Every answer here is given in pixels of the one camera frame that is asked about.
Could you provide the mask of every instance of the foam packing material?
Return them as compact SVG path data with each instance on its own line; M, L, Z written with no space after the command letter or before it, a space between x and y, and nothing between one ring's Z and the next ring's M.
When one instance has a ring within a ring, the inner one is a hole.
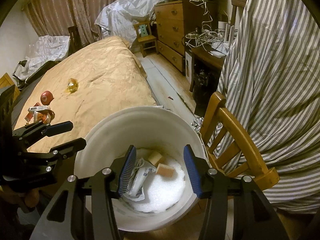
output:
M165 164L174 168L172 178L150 173L143 183L144 200L135 202L123 198L136 211L160 213L180 200L186 186L184 171L181 165L169 156L166 156Z

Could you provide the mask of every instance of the drawer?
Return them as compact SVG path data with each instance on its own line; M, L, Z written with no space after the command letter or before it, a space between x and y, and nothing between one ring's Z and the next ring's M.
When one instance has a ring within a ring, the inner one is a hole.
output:
M184 46L182 44L182 37L183 36L171 35L168 32L158 30L159 41L161 41L165 45L168 45L170 48L174 49L184 56L185 52Z
M162 18L157 18L156 21L158 31L166 31L173 35L179 34L181 38L184 36L183 21Z
M184 71L183 57L178 52L175 52L167 45L164 45L161 41L158 41L158 49L159 52L165 56L178 70L181 72Z
M155 6L156 18L174 19L183 21L182 3L164 4Z

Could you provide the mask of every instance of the wooden dresser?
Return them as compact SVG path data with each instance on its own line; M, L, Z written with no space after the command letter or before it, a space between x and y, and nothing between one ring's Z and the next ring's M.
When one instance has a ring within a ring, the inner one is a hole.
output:
M213 22L212 29L218 26L217 3L206 1ZM204 14L204 5L196 6L189 0L180 0L155 5L158 30L158 49L178 70L185 73L184 36L201 27L209 16Z

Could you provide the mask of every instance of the person's hand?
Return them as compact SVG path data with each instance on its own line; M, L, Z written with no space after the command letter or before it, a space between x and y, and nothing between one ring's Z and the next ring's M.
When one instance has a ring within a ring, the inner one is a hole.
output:
M20 197L24 197L26 206L33 208L39 202L39 189L35 188L25 194L14 192L9 186L0 186L0 197L11 204L19 204Z

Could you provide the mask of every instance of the striped cloth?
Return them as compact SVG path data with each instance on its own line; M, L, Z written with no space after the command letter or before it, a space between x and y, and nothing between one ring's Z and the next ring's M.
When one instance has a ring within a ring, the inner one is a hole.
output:
M289 212L315 213L320 206L319 47L319 28L301 0L247 0L218 86L280 175L266 197ZM225 136L215 154L231 142ZM239 154L224 170L243 162Z

